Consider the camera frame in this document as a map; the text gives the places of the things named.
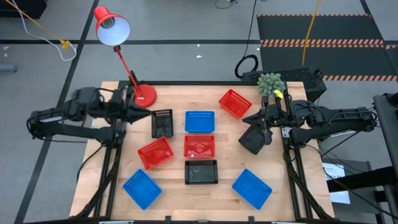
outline yellow object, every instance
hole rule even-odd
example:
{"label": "yellow object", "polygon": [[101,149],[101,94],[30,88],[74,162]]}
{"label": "yellow object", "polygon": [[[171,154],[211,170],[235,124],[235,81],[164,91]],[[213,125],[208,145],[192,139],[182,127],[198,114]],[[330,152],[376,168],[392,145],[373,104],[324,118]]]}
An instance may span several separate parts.
{"label": "yellow object", "polygon": [[275,93],[275,96],[278,96],[281,99],[284,98],[284,95],[279,90],[275,90],[274,93]]}
{"label": "yellow object", "polygon": [[69,47],[69,45],[70,45],[69,40],[60,40],[60,42],[62,44],[62,49],[63,50],[66,50]]}
{"label": "yellow object", "polygon": [[305,37],[304,49],[303,49],[303,60],[302,60],[302,62],[301,62],[301,66],[304,66],[304,63],[305,63],[305,50],[307,49],[307,40],[308,40],[308,38],[310,37],[310,33],[311,33],[311,29],[312,29],[312,24],[313,24],[313,22],[314,22],[314,20],[315,20],[315,16],[317,16],[318,8],[319,8],[319,5],[321,4],[321,1],[322,1],[322,0],[318,0],[318,2],[317,2],[317,6],[316,6],[316,8],[315,8],[315,12],[314,12],[313,15],[312,15],[310,27],[308,28],[307,36]]}
{"label": "yellow object", "polygon": [[59,36],[57,36],[56,34],[54,34],[53,32],[47,30],[46,28],[44,28],[42,25],[40,25],[38,22],[36,22],[34,19],[30,18],[30,16],[28,16],[26,13],[24,13],[22,10],[20,10],[16,5],[14,5],[12,2],[10,2],[9,0],[6,0],[6,2],[8,4],[10,4],[12,7],[14,7],[15,9],[17,9],[19,12],[21,12],[24,16],[26,16],[29,20],[31,20],[34,24],[36,24],[38,27],[40,27],[42,30],[46,31],[47,33],[49,33],[50,35],[54,36],[56,39],[58,39],[60,41],[60,43],[62,44],[62,49],[66,50],[69,45],[70,42],[69,40],[61,40],[61,38]]}

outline broccoli toy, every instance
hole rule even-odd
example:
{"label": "broccoli toy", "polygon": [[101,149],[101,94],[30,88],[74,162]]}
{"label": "broccoli toy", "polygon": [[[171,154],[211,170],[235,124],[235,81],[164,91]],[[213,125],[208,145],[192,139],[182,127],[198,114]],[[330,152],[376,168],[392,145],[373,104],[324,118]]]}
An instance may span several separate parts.
{"label": "broccoli toy", "polygon": [[285,90],[285,83],[280,79],[279,73],[261,74],[257,84],[260,94],[269,98],[275,98],[275,90],[279,90],[282,93]]}

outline white paper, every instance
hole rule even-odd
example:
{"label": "white paper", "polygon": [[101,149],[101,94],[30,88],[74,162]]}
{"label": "white paper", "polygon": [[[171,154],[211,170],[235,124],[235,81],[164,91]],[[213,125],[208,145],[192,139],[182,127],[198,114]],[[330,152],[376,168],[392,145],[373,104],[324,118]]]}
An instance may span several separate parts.
{"label": "white paper", "polygon": [[[345,176],[343,165],[334,165],[334,164],[324,162],[323,168],[325,168],[326,173],[329,174],[330,176],[332,176],[334,179]],[[325,177],[326,177],[326,180],[331,179],[326,174],[325,174]],[[330,193],[330,199],[332,202],[350,204],[348,191],[332,192],[332,193]]]}

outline lamp base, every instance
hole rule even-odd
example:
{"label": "lamp base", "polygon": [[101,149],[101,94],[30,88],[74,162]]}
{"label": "lamp base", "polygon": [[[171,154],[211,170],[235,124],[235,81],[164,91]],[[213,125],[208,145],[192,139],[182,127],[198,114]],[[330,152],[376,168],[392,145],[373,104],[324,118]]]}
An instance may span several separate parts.
{"label": "lamp base", "polygon": [[154,87],[142,84],[139,85],[139,89],[141,91],[141,95],[136,94],[134,98],[134,102],[143,108],[146,108],[155,103],[156,100],[156,91]]}

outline plastic basket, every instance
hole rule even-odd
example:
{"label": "plastic basket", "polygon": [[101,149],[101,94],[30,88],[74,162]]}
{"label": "plastic basket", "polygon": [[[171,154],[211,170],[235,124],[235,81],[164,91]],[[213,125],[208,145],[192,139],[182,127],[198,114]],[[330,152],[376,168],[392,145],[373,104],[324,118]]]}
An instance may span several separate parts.
{"label": "plastic basket", "polygon": [[138,150],[139,157],[145,169],[153,169],[174,156],[167,139],[160,139],[146,145]]}
{"label": "plastic basket", "polygon": [[152,138],[171,138],[173,134],[173,110],[152,111]]}
{"label": "plastic basket", "polygon": [[272,193],[272,189],[248,169],[243,170],[232,188],[258,210]]}
{"label": "plastic basket", "polygon": [[185,184],[218,184],[217,161],[185,161]]}
{"label": "plastic basket", "polygon": [[250,101],[233,90],[228,90],[219,100],[221,107],[235,118],[241,118],[251,107]]}
{"label": "plastic basket", "polygon": [[185,112],[185,131],[189,133],[212,133],[214,130],[214,111]]}
{"label": "plastic basket", "polygon": [[215,156],[215,139],[211,135],[187,135],[184,141],[184,157],[212,158]]}
{"label": "plastic basket", "polygon": [[255,125],[250,125],[248,130],[238,139],[238,142],[241,143],[243,147],[255,155],[257,155],[265,145],[265,141],[264,133]]}
{"label": "plastic basket", "polygon": [[162,189],[142,170],[137,172],[123,184],[123,189],[145,210],[162,193]]}

